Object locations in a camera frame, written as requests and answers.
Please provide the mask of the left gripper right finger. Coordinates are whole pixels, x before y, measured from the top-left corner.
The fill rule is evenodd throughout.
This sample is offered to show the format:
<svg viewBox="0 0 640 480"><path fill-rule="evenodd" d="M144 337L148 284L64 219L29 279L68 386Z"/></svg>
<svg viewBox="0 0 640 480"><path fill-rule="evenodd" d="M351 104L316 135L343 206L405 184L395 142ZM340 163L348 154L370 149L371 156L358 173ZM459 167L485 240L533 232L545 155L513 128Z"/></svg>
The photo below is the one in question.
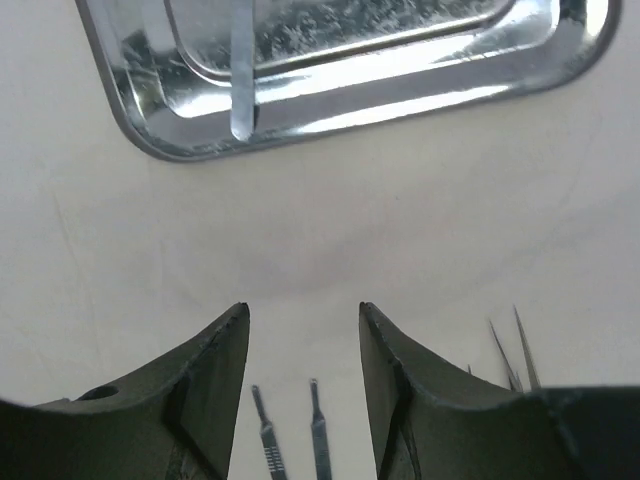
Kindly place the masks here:
<svg viewBox="0 0 640 480"><path fill-rule="evenodd" d="M372 303L359 310L380 479L636 479L639 389L512 391L451 364Z"/></svg>

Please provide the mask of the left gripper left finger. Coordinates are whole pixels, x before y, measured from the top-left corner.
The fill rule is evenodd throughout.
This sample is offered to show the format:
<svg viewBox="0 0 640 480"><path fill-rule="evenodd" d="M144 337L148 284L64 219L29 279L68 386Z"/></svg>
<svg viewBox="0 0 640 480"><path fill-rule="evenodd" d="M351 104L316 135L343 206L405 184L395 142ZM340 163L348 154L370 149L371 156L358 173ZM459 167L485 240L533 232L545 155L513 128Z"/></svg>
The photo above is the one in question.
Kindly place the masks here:
<svg viewBox="0 0 640 480"><path fill-rule="evenodd" d="M75 400L2 401L2 478L227 478L249 331L249 307L237 303L188 341Z"/></svg>

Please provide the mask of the beige cloth wrap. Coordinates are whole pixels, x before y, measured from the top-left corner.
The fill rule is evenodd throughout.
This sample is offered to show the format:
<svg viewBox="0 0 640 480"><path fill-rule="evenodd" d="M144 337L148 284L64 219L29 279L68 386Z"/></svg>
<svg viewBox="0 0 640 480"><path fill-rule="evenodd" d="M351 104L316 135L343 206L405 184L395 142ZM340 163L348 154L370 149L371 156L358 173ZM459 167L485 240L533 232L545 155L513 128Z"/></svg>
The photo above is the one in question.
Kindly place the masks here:
<svg viewBox="0 0 640 480"><path fill-rule="evenodd" d="M639 381L639 5L541 94L199 164L149 157L107 104L70 1L1 6L1 395L76 398L251 312L292 479L376 475L361 302L496 384Z"/></svg>

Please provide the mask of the steel instrument tray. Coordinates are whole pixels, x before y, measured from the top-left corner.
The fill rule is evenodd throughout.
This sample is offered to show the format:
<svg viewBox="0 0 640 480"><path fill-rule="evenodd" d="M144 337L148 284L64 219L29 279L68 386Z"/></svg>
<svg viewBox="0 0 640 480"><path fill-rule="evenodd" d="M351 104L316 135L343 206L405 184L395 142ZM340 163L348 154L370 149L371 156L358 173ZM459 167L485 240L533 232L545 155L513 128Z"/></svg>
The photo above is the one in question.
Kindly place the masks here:
<svg viewBox="0 0 640 480"><path fill-rule="evenodd" d="M233 1L81 1L112 113L148 155L197 162L569 83L619 1L255 1L255 129L230 129Z"/></svg>

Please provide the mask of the steel scalpel handle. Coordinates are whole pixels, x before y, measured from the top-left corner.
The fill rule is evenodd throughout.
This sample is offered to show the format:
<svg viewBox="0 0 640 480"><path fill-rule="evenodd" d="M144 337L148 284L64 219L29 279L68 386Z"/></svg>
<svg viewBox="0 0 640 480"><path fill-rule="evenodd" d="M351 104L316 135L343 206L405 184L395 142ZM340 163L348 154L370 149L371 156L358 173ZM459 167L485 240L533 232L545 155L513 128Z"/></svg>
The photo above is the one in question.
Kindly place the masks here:
<svg viewBox="0 0 640 480"><path fill-rule="evenodd" d="M255 129L255 1L232 2L230 47L230 129L239 141L248 141Z"/></svg>
<svg viewBox="0 0 640 480"><path fill-rule="evenodd" d="M267 466L273 480L287 480L286 469L277 442L275 430L268 418L258 385L251 386L254 403L260 420L260 438Z"/></svg>
<svg viewBox="0 0 640 480"><path fill-rule="evenodd" d="M310 380L312 400L311 435L313 442L314 461L317 480L331 480L332 470L329 443L326 430L326 420L320 408L318 381Z"/></svg>

